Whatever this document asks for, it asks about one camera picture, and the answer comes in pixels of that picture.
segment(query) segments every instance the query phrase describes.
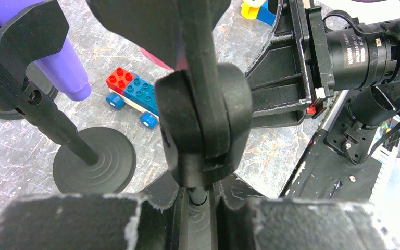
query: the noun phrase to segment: marble floor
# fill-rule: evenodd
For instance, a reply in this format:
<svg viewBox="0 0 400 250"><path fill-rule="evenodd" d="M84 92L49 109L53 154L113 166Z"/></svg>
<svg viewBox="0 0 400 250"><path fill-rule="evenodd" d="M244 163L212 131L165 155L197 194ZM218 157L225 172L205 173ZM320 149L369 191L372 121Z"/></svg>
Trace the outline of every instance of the marble floor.
<svg viewBox="0 0 400 250"><path fill-rule="evenodd" d="M140 113L132 108L112 109L105 102L105 78L118 66L149 82L169 71L147 60L130 41L102 27L85 1L59 3L70 23L68 38L88 72L93 92L82 102L70 101L60 94L57 106L80 130L105 126L131 140L137 166L124 192L138 192L167 169L160 132L140 125ZM214 30L214 39L218 60L245 71L266 42L271 26L244 19L240 4L240 0L232 1ZM238 175L267 197L277 197L319 122L306 120L295 127L252 130ZM0 212L18 196L58 193L52 176L57 150L58 145L28 122L0 120Z"/></svg>

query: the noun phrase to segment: purple object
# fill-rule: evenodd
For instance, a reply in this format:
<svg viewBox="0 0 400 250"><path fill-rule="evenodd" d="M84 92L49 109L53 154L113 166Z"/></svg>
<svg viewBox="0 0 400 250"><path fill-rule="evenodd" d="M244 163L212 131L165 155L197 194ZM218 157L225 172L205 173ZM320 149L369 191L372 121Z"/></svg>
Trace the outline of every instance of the purple object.
<svg viewBox="0 0 400 250"><path fill-rule="evenodd" d="M0 0L0 25L4 25L26 7L42 0ZM91 94L88 75L70 41L65 39L59 53L34 62L59 91L73 101L82 101Z"/></svg>

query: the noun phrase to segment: round black base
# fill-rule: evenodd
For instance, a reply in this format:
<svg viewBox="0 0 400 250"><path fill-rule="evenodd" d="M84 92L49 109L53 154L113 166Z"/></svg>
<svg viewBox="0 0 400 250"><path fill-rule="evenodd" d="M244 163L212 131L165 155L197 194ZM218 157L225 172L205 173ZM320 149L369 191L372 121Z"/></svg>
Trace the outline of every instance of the round black base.
<svg viewBox="0 0 400 250"><path fill-rule="evenodd" d="M117 130L93 127L78 135L96 152L99 161L87 165L67 146L59 148L53 162L53 178L62 193L119 193L135 171L135 150Z"/></svg>

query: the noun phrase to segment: yellow toy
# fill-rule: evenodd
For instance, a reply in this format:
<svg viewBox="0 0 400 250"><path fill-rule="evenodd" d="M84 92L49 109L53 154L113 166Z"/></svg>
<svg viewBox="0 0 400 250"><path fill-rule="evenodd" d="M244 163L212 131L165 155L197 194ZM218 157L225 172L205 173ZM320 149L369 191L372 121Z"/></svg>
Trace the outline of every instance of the yellow toy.
<svg viewBox="0 0 400 250"><path fill-rule="evenodd" d="M244 0L242 3L242 16L246 19L257 19L260 7L266 0Z"/></svg>

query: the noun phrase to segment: red lego brick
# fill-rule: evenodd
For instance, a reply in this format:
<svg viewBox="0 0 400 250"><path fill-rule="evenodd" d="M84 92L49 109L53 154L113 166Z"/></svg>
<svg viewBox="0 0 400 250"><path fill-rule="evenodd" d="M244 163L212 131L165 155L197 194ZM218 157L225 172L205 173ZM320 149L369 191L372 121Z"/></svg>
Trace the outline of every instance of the red lego brick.
<svg viewBox="0 0 400 250"><path fill-rule="evenodd" d="M123 90L128 86L132 79L134 79L134 77L135 75L119 67L107 77L106 84L108 85L108 88L123 95Z"/></svg>
<svg viewBox="0 0 400 250"><path fill-rule="evenodd" d="M315 114L317 112L317 109L315 107L307 107L306 112L308 114Z"/></svg>

